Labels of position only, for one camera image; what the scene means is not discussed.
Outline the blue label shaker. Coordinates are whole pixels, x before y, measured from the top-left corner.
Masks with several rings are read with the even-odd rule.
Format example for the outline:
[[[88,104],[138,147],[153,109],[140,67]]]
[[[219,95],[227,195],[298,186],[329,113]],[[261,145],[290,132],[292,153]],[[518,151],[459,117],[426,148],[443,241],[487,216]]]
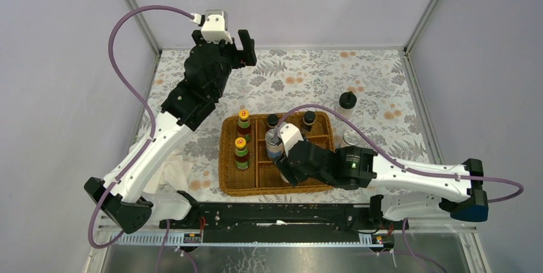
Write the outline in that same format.
[[[270,129],[265,136],[266,154],[271,161],[279,159],[284,152],[282,140],[275,132],[276,129]]]

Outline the black cap dark jar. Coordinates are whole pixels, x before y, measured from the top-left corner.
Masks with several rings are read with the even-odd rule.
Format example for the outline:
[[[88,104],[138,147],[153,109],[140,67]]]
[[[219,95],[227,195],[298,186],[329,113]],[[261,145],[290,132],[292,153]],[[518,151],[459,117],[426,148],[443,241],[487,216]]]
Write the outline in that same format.
[[[315,120],[316,120],[316,114],[313,111],[306,111],[304,113],[303,121],[302,121],[303,134],[311,132]]]

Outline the small dark spice jar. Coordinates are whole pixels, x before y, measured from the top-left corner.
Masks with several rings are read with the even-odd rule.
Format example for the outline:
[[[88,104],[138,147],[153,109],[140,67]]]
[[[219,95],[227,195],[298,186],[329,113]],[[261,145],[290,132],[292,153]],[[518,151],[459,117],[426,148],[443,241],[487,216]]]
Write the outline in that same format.
[[[271,113],[266,118],[266,125],[268,130],[275,129],[279,123],[279,116],[275,113]]]

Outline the yellow cap sauce bottle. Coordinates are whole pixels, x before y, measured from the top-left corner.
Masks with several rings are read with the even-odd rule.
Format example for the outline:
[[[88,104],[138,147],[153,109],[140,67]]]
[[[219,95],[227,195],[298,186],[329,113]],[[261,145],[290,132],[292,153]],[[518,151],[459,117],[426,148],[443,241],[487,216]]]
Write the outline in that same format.
[[[250,121],[250,113],[248,110],[241,109],[239,111],[236,130],[237,130],[238,137],[244,138],[246,142],[250,141],[252,128],[251,128],[251,121]]]
[[[234,142],[234,162],[239,170],[247,170],[249,168],[250,153],[247,147],[247,141],[244,137],[238,137]]]

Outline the black spout seed bottle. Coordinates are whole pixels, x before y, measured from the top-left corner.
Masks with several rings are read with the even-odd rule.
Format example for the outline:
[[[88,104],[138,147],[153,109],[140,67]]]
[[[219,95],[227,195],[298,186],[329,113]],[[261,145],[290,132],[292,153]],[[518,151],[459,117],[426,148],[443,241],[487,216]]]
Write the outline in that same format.
[[[352,92],[343,92],[337,102],[336,112],[342,117],[349,119],[357,104],[357,96]]]

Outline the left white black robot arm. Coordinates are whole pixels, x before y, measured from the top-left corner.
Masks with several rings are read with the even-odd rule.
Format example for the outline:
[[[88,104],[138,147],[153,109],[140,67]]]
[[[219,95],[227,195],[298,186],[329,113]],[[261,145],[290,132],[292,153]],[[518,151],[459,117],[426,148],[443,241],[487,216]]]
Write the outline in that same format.
[[[199,213],[188,194],[150,194],[144,188],[170,153],[216,108],[232,70],[256,65],[254,39],[245,29],[238,35],[241,50],[235,44],[207,42],[195,30],[195,46],[185,60],[184,77],[162,103],[150,135],[115,170],[85,183],[88,195],[124,233],[162,220],[175,220],[184,229],[197,224]]]

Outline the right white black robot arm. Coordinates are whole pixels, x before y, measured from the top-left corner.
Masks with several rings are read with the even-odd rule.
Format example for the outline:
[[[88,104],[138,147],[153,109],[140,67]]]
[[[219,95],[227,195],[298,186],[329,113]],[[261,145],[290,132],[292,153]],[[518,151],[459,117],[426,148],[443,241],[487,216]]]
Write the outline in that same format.
[[[404,160],[402,170],[368,148],[348,146],[331,151],[305,140],[297,142],[274,161],[292,186],[313,178],[341,188],[395,187],[409,191],[405,199],[376,195],[367,220],[375,229],[410,217],[447,212],[455,220],[485,222],[489,202],[483,189],[482,161],[470,158],[460,165],[436,165]]]

